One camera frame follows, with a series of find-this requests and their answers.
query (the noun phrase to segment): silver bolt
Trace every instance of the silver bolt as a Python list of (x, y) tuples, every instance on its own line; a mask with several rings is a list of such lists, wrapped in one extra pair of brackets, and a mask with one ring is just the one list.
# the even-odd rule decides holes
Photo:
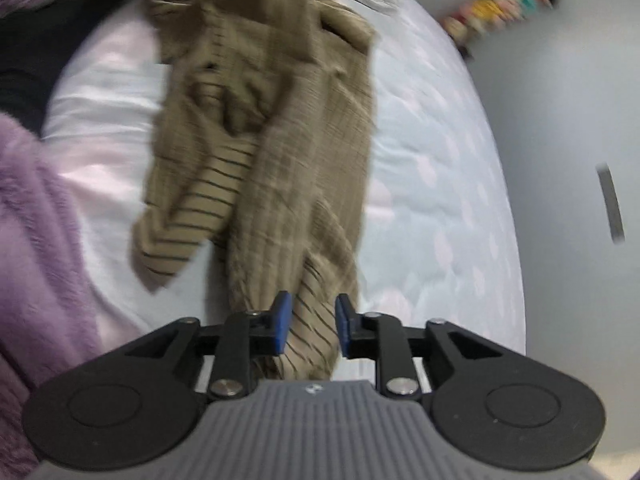
[(386, 384), (386, 389), (396, 395), (413, 395), (420, 389), (420, 384), (408, 377), (395, 377)]
[(242, 392), (242, 384), (233, 379), (218, 379), (209, 390), (217, 397), (235, 397)]

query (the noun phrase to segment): mattress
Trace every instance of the mattress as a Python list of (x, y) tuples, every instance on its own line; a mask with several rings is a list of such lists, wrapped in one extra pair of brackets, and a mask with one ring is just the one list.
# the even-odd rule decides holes
[[(494, 139), (468, 71), (414, 1), (386, 16), (347, 3), (378, 32), (370, 180), (358, 252), (360, 309), (405, 325), (443, 317), (524, 352), (518, 248)], [(130, 229), (143, 210), (153, 119), (168, 67), (135, 0), (110, 17), (68, 65), (50, 102), (46, 150), (67, 181), (82, 228), (104, 348), (183, 316), (228, 314), (212, 244), (167, 287), (143, 283)], [(371, 376), (341, 362), (336, 378)]]

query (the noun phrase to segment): striped fabric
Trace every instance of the striped fabric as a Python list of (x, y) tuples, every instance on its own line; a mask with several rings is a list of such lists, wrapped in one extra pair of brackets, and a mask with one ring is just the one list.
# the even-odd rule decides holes
[(372, 131), (372, 30), (331, 0), (152, 0), (173, 65), (134, 246), (158, 282), (222, 238), (234, 310), (295, 296), (286, 379), (327, 378)]

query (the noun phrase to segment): plush toy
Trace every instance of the plush toy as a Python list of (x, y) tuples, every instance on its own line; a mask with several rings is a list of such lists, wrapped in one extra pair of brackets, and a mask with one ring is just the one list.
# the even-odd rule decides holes
[(506, 23), (522, 20), (541, 9), (554, 6), (558, 0), (471, 0), (457, 12), (442, 19), (442, 27), (468, 56), (468, 43), (475, 36), (504, 28)]

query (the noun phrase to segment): bed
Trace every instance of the bed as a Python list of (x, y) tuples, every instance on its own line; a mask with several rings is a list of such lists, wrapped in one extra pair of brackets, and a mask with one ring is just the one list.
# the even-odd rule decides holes
[[(420, 326), (443, 317), (524, 352), (518, 248), (494, 139), (468, 71), (415, 0), (391, 15), (343, 0), (375, 27), (377, 95), (364, 229), (360, 309)], [(183, 316), (228, 314), (222, 263), (202, 246), (166, 288), (134, 272), (130, 230), (143, 210), (150, 139), (168, 67), (134, 0), (68, 65), (50, 102), (46, 150), (68, 183), (98, 307), (104, 350)], [(370, 378), (340, 362), (335, 379)]]

